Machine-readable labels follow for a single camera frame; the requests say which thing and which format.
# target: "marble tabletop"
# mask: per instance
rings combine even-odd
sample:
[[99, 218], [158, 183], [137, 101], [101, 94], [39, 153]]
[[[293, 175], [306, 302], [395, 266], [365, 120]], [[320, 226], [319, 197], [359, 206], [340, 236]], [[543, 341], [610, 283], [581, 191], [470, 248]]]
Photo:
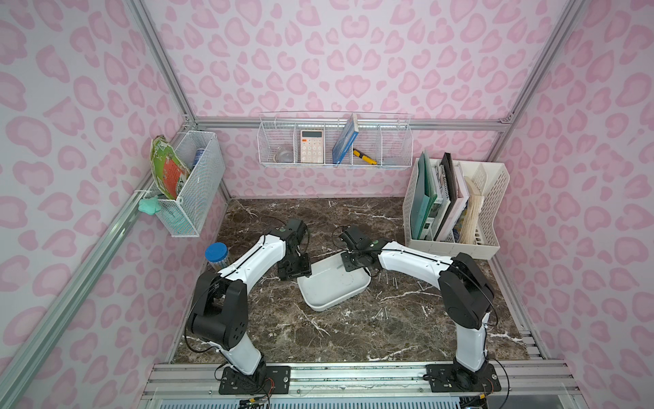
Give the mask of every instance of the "marble tabletop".
[[[371, 238], [404, 244], [403, 198], [232, 200], [216, 241], [240, 257], [265, 227], [262, 218], [302, 219], [310, 229], [308, 252], [316, 262], [339, 252], [334, 228], [358, 225]], [[504, 297], [487, 262], [478, 261], [496, 289], [499, 324], [489, 329], [487, 348], [498, 359], [529, 359]], [[445, 314], [439, 291], [413, 277], [383, 270], [361, 294], [322, 312], [302, 298], [296, 280], [280, 281], [272, 267], [249, 296], [248, 333], [268, 362], [450, 361], [456, 330]], [[189, 342], [203, 349], [192, 334]], [[182, 339], [174, 363], [221, 363], [219, 353], [191, 352]]]

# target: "pink leopard print wall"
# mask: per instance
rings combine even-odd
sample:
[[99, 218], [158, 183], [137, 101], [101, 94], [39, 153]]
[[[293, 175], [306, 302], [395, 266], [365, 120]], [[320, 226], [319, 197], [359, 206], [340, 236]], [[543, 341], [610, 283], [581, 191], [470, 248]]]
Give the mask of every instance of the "pink leopard print wall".
[[503, 118], [565, 1], [146, 3], [199, 116]]
[[[259, 164], [257, 130], [214, 130], [225, 159], [223, 181], [233, 197], [404, 196], [411, 168], [401, 170], [266, 168]], [[416, 131], [413, 156], [451, 152], [459, 160], [483, 160], [496, 132]]]
[[502, 155], [500, 260], [591, 409], [654, 399], [652, 22], [594, 0]]
[[3, 1], [0, 90], [1, 372], [181, 118], [121, 0]]
[[179, 340], [225, 208], [216, 195], [201, 236], [188, 239], [142, 214], [17, 409], [135, 408], [152, 366]]

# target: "mesh basket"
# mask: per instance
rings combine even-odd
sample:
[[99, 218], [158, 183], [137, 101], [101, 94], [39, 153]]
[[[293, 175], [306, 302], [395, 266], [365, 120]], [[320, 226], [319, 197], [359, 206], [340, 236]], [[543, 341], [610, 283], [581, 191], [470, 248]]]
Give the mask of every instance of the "mesh basket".
[[205, 151], [177, 199], [159, 199], [162, 210], [156, 213], [157, 217], [173, 237], [199, 237], [225, 173], [218, 139], [213, 132], [187, 132], [175, 153], [191, 168], [198, 149]]
[[[261, 125], [257, 134], [259, 161], [264, 166], [294, 167], [310, 166], [332, 167], [348, 166], [354, 168], [408, 168], [411, 166], [413, 136], [409, 126], [410, 116], [403, 114], [357, 113], [359, 134], [354, 140], [354, 148], [377, 161], [371, 165], [346, 153], [343, 161], [335, 165], [332, 161], [332, 148], [338, 141], [350, 113], [296, 112], [262, 113]], [[310, 164], [300, 162], [300, 133], [302, 130], [322, 130], [324, 163]], [[279, 163], [276, 155], [280, 150], [293, 151], [293, 163]]]

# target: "green sponge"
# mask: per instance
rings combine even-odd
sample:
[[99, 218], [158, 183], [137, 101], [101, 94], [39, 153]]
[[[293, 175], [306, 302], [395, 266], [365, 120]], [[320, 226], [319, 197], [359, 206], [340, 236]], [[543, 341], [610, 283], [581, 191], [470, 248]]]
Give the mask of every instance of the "green sponge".
[[153, 216], [161, 209], [162, 206], [159, 204], [159, 199], [157, 199], [156, 197], [139, 200], [139, 211], [142, 211], [143, 213], [147, 213], [150, 216]]

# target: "blue cap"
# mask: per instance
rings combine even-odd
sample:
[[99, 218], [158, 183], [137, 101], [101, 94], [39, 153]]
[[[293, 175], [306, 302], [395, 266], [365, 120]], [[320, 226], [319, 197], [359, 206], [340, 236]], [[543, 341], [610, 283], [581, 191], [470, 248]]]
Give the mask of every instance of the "blue cap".
[[213, 243], [205, 250], [205, 257], [209, 262], [220, 262], [227, 257], [227, 251], [225, 243]]

